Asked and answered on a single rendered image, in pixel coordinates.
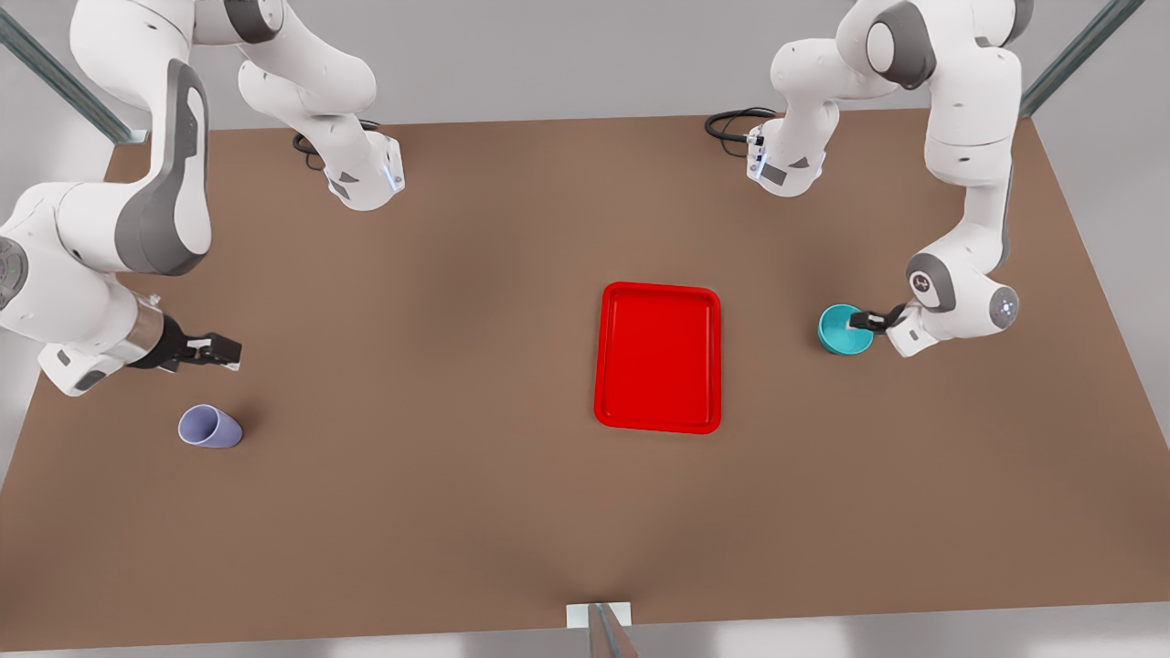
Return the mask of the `teal bowl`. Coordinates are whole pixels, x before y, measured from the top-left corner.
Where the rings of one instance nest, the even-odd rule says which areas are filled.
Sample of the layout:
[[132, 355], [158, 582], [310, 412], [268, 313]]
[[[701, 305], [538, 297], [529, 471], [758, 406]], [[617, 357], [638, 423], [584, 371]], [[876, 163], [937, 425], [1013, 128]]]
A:
[[815, 337], [823, 343], [824, 350], [853, 356], [873, 345], [874, 334], [870, 330], [851, 324], [856, 313], [860, 309], [849, 304], [833, 304], [824, 309], [815, 325]]

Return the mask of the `silver frame post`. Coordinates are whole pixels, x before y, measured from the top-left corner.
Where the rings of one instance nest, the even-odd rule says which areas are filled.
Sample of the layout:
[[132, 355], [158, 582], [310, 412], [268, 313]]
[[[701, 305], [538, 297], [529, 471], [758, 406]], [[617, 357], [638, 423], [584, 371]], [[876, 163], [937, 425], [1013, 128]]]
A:
[[567, 629], [589, 630], [589, 658], [640, 658], [627, 632], [632, 625], [629, 602], [567, 605]]
[[75, 78], [58, 59], [25, 29], [16, 18], [0, 8], [0, 44], [18, 59], [54, 92], [58, 94], [88, 124], [103, 133], [113, 145], [144, 144], [149, 130], [133, 130], [113, 115], [104, 101]]
[[1019, 107], [1019, 118], [1035, 115], [1045, 101], [1057, 92], [1090, 55], [1112, 37], [1128, 18], [1133, 16], [1145, 0], [1108, 0], [1094, 18], [1071, 39], [1069, 44], [1033, 80], [1024, 91]]

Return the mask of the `lavender cup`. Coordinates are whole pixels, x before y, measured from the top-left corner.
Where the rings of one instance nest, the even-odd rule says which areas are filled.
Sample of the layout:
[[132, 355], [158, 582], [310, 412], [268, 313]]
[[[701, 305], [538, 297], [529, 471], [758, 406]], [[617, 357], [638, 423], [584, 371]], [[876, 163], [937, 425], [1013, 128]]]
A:
[[238, 446], [243, 430], [230, 414], [208, 404], [199, 404], [184, 412], [178, 421], [178, 436], [183, 443], [209, 448]]

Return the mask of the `red tray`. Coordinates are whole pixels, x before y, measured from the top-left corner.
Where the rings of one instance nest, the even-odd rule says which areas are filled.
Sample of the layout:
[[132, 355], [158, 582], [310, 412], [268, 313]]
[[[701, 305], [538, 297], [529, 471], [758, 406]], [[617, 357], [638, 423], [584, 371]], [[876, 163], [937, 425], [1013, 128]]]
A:
[[706, 436], [720, 426], [720, 299], [707, 288], [603, 289], [594, 416], [607, 429]]

